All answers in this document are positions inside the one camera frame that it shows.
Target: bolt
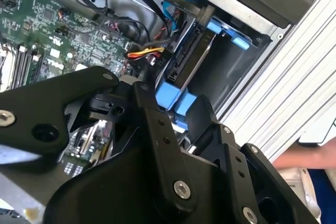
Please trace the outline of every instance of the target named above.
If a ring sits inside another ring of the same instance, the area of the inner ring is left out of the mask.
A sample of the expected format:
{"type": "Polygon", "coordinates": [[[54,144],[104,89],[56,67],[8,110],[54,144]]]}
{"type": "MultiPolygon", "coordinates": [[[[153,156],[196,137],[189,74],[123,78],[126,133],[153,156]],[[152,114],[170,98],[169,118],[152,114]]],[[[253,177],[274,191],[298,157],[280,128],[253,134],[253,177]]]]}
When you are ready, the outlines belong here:
{"type": "Polygon", "coordinates": [[[181,199],[189,199],[191,196],[190,188],[182,180],[174,183],[174,191],[181,199]]]}
{"type": "Polygon", "coordinates": [[[142,88],[145,91],[149,91],[149,87],[145,84],[140,85],[140,88],[142,88]]]}
{"type": "Polygon", "coordinates": [[[224,126],[224,131],[225,131],[227,134],[230,134],[230,133],[231,133],[231,130],[230,130],[228,127],[226,127],[226,126],[224,126]]]}
{"type": "Polygon", "coordinates": [[[0,110],[0,127],[7,127],[15,122],[15,115],[7,110],[0,110]]]}
{"type": "Polygon", "coordinates": [[[103,76],[106,78],[106,79],[109,79],[109,80],[112,80],[113,77],[112,75],[108,74],[108,73],[104,73],[103,76]]]}
{"type": "Polygon", "coordinates": [[[254,146],[251,146],[251,150],[252,150],[254,153],[258,153],[258,149],[255,148],[254,146]]]}
{"type": "Polygon", "coordinates": [[[243,208],[243,214],[250,224],[257,224],[258,223],[257,216],[248,207],[243,208]]]}

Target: metal frame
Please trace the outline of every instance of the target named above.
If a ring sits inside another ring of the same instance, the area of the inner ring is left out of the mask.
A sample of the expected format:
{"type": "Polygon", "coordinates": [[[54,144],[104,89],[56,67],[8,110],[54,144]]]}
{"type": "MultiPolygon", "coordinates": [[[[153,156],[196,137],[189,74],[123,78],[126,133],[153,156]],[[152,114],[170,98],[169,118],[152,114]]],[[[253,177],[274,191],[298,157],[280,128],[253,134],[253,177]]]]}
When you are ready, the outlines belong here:
{"type": "Polygon", "coordinates": [[[252,27],[261,34],[271,35],[274,27],[267,19],[263,18],[244,4],[237,0],[208,0],[219,8],[223,9],[240,21],[252,27]]]}
{"type": "Polygon", "coordinates": [[[336,102],[335,0],[316,0],[222,116],[271,161],[336,102]]]}

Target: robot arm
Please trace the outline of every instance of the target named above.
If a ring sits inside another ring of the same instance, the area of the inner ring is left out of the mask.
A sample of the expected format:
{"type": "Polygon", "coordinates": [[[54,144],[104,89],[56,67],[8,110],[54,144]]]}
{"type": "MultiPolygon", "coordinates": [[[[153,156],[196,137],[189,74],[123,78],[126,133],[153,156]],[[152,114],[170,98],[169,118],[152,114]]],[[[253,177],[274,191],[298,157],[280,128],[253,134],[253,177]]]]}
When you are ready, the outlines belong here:
{"type": "Polygon", "coordinates": [[[186,114],[194,155],[152,88],[102,67],[6,91],[0,104],[0,197],[32,223],[317,223],[205,96],[186,114]],[[68,179],[58,162],[69,135],[97,119],[115,123],[115,155],[68,179]]]}

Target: circuit component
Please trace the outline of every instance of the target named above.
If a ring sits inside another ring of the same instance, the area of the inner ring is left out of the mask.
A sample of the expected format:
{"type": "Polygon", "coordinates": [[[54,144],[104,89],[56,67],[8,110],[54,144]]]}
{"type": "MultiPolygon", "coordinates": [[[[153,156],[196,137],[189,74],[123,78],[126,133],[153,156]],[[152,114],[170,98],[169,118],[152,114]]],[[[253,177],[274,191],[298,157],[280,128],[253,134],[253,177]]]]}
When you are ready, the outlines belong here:
{"type": "MultiPolygon", "coordinates": [[[[13,45],[14,52],[9,88],[95,65],[104,66],[117,76],[125,72],[123,55],[130,44],[128,39],[111,36],[103,27],[90,34],[75,33],[93,30],[98,24],[53,0],[0,0],[0,3],[3,3],[0,31],[6,42],[13,45]]],[[[102,153],[110,145],[110,138],[102,137],[103,128],[104,123],[99,122],[70,138],[62,159],[66,174],[76,176],[102,159],[102,153]]]]}
{"type": "Polygon", "coordinates": [[[41,55],[39,62],[27,63],[29,76],[20,82],[22,85],[76,71],[82,66],[104,66],[117,76],[121,75],[125,46],[130,41],[121,36],[110,36],[103,27],[94,29],[97,25],[54,0],[0,0],[0,31],[4,38],[14,50],[18,45],[27,49],[34,46],[36,53],[41,55]],[[90,34],[75,32],[91,30],[94,32],[90,34]],[[103,36],[111,39],[104,41],[103,36]]]}

